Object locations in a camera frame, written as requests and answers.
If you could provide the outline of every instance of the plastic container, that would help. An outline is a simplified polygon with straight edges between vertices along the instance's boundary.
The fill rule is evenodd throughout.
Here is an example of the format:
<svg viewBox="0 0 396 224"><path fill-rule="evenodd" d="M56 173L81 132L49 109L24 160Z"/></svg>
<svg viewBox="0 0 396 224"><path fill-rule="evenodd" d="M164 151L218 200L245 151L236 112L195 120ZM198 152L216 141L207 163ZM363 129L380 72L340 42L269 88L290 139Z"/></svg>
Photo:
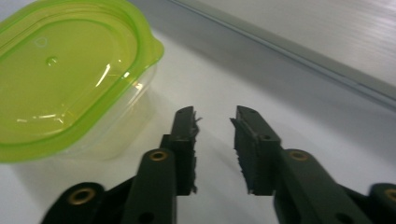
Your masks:
<svg viewBox="0 0 396 224"><path fill-rule="evenodd" d="M125 0L41 0L1 22L0 161L89 148L117 132L162 55Z"/></svg>

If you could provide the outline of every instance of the white table surface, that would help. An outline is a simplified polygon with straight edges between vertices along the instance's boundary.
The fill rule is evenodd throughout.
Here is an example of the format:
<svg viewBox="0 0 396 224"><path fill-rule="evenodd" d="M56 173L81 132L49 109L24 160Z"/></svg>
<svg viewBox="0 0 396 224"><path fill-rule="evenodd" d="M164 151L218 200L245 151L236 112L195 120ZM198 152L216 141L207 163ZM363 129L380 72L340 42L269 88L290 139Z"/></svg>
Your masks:
<svg viewBox="0 0 396 224"><path fill-rule="evenodd" d="M394 0L175 1L358 90L396 100Z"/></svg>
<svg viewBox="0 0 396 224"><path fill-rule="evenodd" d="M28 0L0 3L3 20ZM153 112L121 156L0 165L1 223L39 223L56 198L83 181L108 189L133 176L140 156L169 133L174 113L194 105L198 194L178 197L178 223L277 223L271 197L247 195L233 150L237 105L258 110L284 148L312 153L333 178L366 193L396 183L396 111L228 28L164 0L134 0L163 42L147 98Z"/></svg>

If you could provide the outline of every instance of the green lid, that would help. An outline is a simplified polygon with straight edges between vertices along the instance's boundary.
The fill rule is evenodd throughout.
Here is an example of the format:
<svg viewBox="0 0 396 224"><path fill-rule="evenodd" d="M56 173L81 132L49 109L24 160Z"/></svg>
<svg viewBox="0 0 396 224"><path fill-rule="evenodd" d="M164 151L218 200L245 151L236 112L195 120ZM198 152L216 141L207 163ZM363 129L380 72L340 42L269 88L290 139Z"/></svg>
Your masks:
<svg viewBox="0 0 396 224"><path fill-rule="evenodd" d="M0 161L65 149L163 55L125 0L40 0L0 23Z"/></svg>

